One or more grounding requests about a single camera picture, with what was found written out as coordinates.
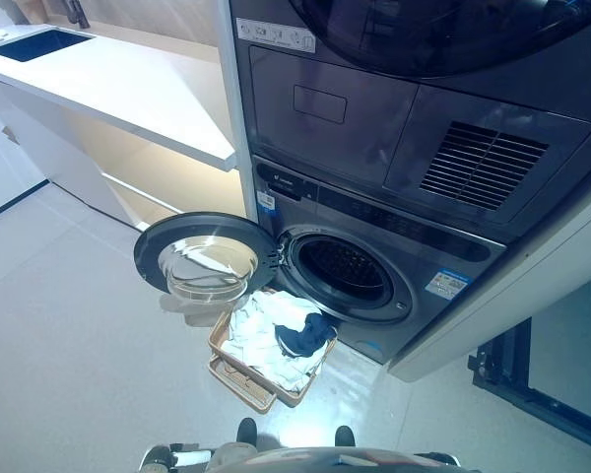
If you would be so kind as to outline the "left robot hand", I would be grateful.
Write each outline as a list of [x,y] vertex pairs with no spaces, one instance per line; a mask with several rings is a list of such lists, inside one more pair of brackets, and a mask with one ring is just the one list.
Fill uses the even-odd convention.
[[202,448],[198,443],[172,443],[169,449],[171,466],[177,469],[208,463],[213,456],[212,449]]

